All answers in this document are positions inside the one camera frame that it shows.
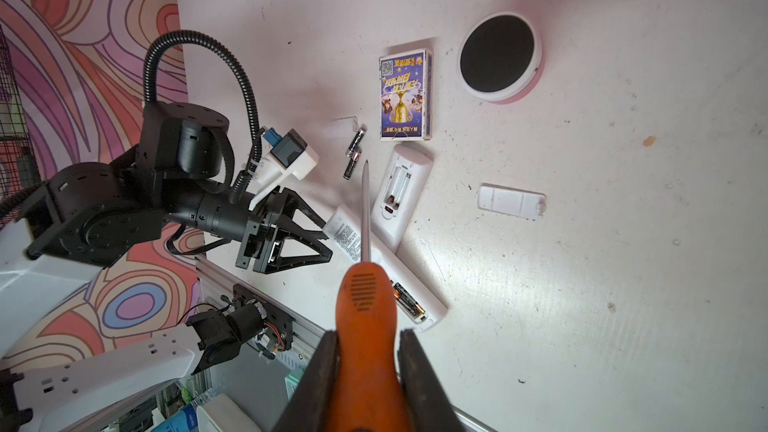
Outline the orange handled screwdriver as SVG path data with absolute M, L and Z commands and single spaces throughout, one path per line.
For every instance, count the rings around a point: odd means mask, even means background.
M 345 274 L 337 296 L 339 368 L 328 431 L 409 431 L 394 345 L 397 311 L 387 273 L 372 261 L 369 167 L 363 167 L 360 262 Z

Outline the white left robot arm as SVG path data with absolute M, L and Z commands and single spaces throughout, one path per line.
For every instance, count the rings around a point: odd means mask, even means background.
M 270 149 L 256 191 L 232 198 L 234 155 L 222 114 L 189 103 L 149 103 L 139 143 L 110 163 L 69 166 L 21 205 L 1 233 L 1 347 L 10 349 L 51 309 L 131 247 L 176 222 L 236 242 L 235 264 L 262 274 L 326 263 L 323 219 L 293 190 L 317 165 L 296 132 L 264 133 Z M 184 317 L 130 347 L 62 366 L 1 373 L 5 431 L 60 431 L 150 388 L 235 358 L 275 321 L 260 302 Z

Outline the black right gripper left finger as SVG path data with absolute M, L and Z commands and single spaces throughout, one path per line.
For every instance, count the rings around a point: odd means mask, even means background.
M 336 331 L 327 331 L 296 391 L 272 428 L 274 432 L 326 430 L 339 360 L 338 334 Z

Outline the white remote control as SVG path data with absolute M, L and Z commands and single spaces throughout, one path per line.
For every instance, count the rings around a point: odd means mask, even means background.
M 392 252 L 402 242 L 432 166 L 433 161 L 414 148 L 400 144 L 393 149 L 371 211 L 374 234 Z

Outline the white battery cover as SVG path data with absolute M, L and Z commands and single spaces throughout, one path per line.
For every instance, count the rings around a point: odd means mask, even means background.
M 322 132 L 326 140 L 334 141 L 344 138 L 352 138 L 359 129 L 356 116 L 331 120 L 324 124 Z
M 480 210 L 526 220 L 541 219 L 546 211 L 546 195 L 522 189 L 482 184 L 478 191 Z

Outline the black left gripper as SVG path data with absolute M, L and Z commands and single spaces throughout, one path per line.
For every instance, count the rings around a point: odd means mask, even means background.
M 246 193 L 238 202 L 229 202 L 226 192 L 214 194 L 202 189 L 172 188 L 164 196 L 168 219 L 179 225 L 166 240 L 165 249 L 175 256 L 207 253 L 232 241 L 241 244 L 235 265 L 266 275 L 291 269 L 329 263 L 333 252 L 326 245 L 328 237 L 322 232 L 326 221 L 294 190 L 273 188 L 257 200 Z M 295 224 L 299 212 L 319 231 L 286 231 L 279 228 L 278 219 L 287 217 Z M 188 228 L 208 232 L 217 239 L 204 246 L 182 251 L 175 242 Z M 285 255 L 283 248 L 293 243 L 302 246 L 298 253 Z

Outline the black gold AAA battery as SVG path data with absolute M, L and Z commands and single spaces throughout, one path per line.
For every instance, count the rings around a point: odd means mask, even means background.
M 421 323 L 426 320 L 425 309 L 400 283 L 393 282 L 392 288 L 397 304 L 414 322 Z

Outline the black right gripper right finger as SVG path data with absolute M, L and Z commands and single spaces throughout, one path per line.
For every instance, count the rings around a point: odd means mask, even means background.
M 414 431 L 463 431 L 418 337 L 411 329 L 400 332 L 398 364 L 402 388 Z

